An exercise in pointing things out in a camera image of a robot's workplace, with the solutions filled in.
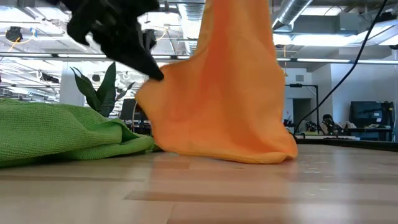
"light wood floor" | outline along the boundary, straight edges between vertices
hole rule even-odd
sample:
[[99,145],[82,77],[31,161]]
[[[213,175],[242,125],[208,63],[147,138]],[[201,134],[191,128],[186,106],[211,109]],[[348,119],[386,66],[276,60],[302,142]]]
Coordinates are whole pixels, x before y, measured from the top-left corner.
[[0,170],[0,223],[398,223],[398,153],[247,165],[156,153]]

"green microfiber cloth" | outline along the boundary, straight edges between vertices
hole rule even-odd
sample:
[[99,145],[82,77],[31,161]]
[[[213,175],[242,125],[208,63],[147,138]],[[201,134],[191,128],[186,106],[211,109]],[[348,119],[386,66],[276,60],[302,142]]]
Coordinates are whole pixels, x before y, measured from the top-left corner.
[[151,152],[150,136],[90,108],[0,99],[0,167]]

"ceiling duct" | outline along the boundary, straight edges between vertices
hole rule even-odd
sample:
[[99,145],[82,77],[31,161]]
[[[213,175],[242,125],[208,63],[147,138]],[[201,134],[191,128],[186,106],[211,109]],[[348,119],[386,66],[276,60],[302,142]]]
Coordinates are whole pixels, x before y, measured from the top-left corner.
[[276,30],[292,24],[311,2],[312,0],[284,0],[280,6],[278,16],[272,23],[272,29]]
[[[185,39],[197,39],[201,18],[203,16],[204,4],[179,4],[178,9],[182,16],[182,32]],[[188,54],[192,55],[197,49],[197,42],[185,42]]]

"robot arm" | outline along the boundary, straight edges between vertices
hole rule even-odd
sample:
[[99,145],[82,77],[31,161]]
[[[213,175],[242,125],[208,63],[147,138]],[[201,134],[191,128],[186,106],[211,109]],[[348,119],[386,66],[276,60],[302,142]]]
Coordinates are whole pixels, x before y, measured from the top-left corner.
[[154,35],[143,34],[137,20],[138,16],[159,9],[157,0],[46,1],[54,5],[62,2],[71,10],[67,32],[78,43],[89,45],[86,35],[91,32],[107,57],[155,80],[164,78],[150,54],[153,44],[149,43],[153,43]]

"orange towel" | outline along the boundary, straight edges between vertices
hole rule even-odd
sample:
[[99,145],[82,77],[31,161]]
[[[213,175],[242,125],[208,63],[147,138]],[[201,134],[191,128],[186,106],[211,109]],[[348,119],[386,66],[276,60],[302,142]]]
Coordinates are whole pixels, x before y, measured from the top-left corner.
[[165,151],[252,164],[297,155],[267,0],[207,0],[195,55],[161,70],[137,100]]

